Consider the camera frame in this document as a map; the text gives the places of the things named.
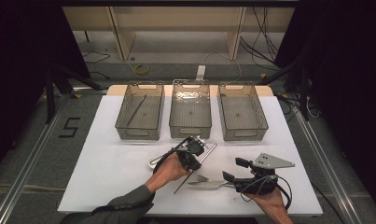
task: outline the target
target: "white table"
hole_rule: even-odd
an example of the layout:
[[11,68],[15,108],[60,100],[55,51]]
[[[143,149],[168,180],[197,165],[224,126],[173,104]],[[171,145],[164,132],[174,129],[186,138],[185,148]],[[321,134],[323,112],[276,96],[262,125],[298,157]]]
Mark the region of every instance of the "white table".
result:
[[[230,143],[223,141],[217,100],[211,97],[213,126],[211,137],[206,142],[209,147],[213,143],[218,143],[218,146],[195,174],[222,179],[222,171],[226,171],[236,177],[252,177],[249,169],[237,166],[234,159],[241,157],[253,161],[261,152],[265,152],[296,164],[292,168],[276,170],[292,188],[293,201],[288,210],[289,215],[321,215],[322,209],[276,97],[259,99],[269,123],[269,130],[263,140]],[[103,97],[63,195],[59,212],[90,212],[95,207],[107,204],[111,199],[142,185],[152,174],[146,164],[147,160],[162,155],[182,140],[170,137],[170,96],[166,96],[164,100],[159,141],[137,143],[120,140],[115,123],[122,101],[123,96]],[[195,174],[187,182],[196,181]],[[148,212],[151,216],[251,217],[263,214],[254,203],[243,201],[235,189],[222,187],[217,190],[197,190],[185,184],[173,194],[182,181],[183,178],[157,191],[155,205]],[[287,185],[281,179],[279,184],[288,192]]]

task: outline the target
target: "transparent plastic bin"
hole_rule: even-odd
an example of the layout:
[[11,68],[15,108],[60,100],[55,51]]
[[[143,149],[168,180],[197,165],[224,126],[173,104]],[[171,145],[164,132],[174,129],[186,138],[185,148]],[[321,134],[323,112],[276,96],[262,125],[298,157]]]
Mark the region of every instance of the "transparent plastic bin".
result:
[[159,140],[164,87],[159,82],[127,86],[115,128],[125,140]]
[[260,141],[269,129],[255,85],[233,82],[218,86],[217,100],[225,141]]
[[210,137],[212,121],[208,80],[174,80],[169,125],[172,138]]

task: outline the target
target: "gray floor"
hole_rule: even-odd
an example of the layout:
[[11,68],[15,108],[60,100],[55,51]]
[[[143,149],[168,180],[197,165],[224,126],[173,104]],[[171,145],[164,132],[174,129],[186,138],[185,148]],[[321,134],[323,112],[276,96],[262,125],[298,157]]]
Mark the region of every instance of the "gray floor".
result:
[[[253,39],[252,34],[245,34],[246,39]],[[283,34],[274,34],[274,42],[280,43]],[[101,72],[110,79],[93,73],[92,80],[103,85],[127,83],[136,77],[130,66],[118,58],[115,50],[115,42],[112,35],[105,33],[89,33],[90,43],[86,42],[82,32],[76,32],[77,42],[82,53],[97,51],[109,53],[110,57],[100,63],[88,63],[90,71]],[[261,51],[266,51],[263,45],[259,45]],[[270,75],[273,71],[255,66],[251,56],[240,49],[239,57],[235,62],[226,60],[219,54],[205,57],[211,52],[219,52],[227,55],[226,43],[221,33],[141,33],[135,39],[129,63],[132,65],[145,63],[150,65],[150,70],[145,78],[172,80],[178,78],[194,78],[197,73],[198,64],[207,65],[205,78],[213,82],[221,80],[234,80],[240,75],[238,65],[241,67],[241,80],[260,80],[260,74]],[[95,62],[104,55],[91,54],[85,60]],[[282,84],[285,78],[281,78],[271,84],[274,93],[283,92]],[[71,80],[77,88],[87,88],[81,83]],[[65,102],[60,111],[60,116],[52,129],[43,151],[38,155],[33,171],[30,173],[25,188],[15,204],[12,204],[12,212],[8,216],[7,223],[59,223],[64,214],[57,212],[58,204],[63,197],[63,191],[75,168],[75,164],[83,147],[91,123],[94,119],[96,109],[101,101],[103,92],[77,91],[74,97],[61,96],[56,94],[56,101]],[[286,112],[288,106],[280,102]],[[7,153],[0,165],[0,205],[9,192],[10,186],[14,184],[19,176],[21,168],[26,165],[30,153],[36,146],[36,141],[42,131],[47,128],[46,99],[38,100],[32,116],[27,120],[24,132],[17,139],[16,147]],[[78,127],[75,137],[60,138],[60,135],[70,134],[71,130],[64,130],[63,126],[68,118],[79,118],[72,120],[70,126]],[[288,126],[302,158],[307,174],[312,182],[321,189],[331,203],[336,206],[341,215],[335,193],[327,182],[323,169],[314,156],[312,147],[305,136],[299,117],[293,113],[285,115],[289,120]],[[349,198],[354,204],[361,223],[376,223],[376,205],[366,192],[363,184],[357,178],[354,170],[345,159],[338,147],[338,144],[322,117],[310,118],[310,125],[313,126],[318,141],[326,152],[326,155],[335,169],[338,179],[346,190]],[[325,199],[317,193],[318,200],[323,206],[324,215],[321,217],[292,217],[295,223],[341,223],[333,209]],[[266,217],[258,217],[259,223],[271,223]]]

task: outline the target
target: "person's right hand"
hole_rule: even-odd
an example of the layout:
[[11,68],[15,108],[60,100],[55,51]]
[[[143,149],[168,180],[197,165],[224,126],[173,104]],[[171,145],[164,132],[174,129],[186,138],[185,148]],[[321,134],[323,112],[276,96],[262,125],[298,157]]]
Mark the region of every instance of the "person's right hand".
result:
[[263,212],[275,223],[292,223],[289,215],[287,214],[284,206],[281,190],[275,190],[266,195],[256,195],[245,193],[245,196],[254,200]]

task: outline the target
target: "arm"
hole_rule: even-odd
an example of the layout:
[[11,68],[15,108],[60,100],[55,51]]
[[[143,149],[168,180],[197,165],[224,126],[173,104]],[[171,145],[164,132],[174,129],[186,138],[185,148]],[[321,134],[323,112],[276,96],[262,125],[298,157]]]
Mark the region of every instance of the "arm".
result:
[[271,194],[256,195],[245,194],[248,198],[254,200],[261,210],[277,224],[290,224],[292,220],[287,214],[281,191],[276,188]]
[[[188,175],[189,170],[185,170],[178,156],[173,153],[170,155],[163,164],[159,167],[159,170],[151,176],[147,182],[137,189],[134,189],[130,193],[117,197],[109,202],[108,205],[120,206],[138,204],[150,200],[153,193],[160,189],[167,183],[179,179],[183,175]],[[153,206],[153,203],[149,203],[145,206],[133,209],[125,209],[120,211],[104,211],[96,213],[94,216],[84,219],[81,224],[96,224],[96,223],[136,223],[147,211]]]

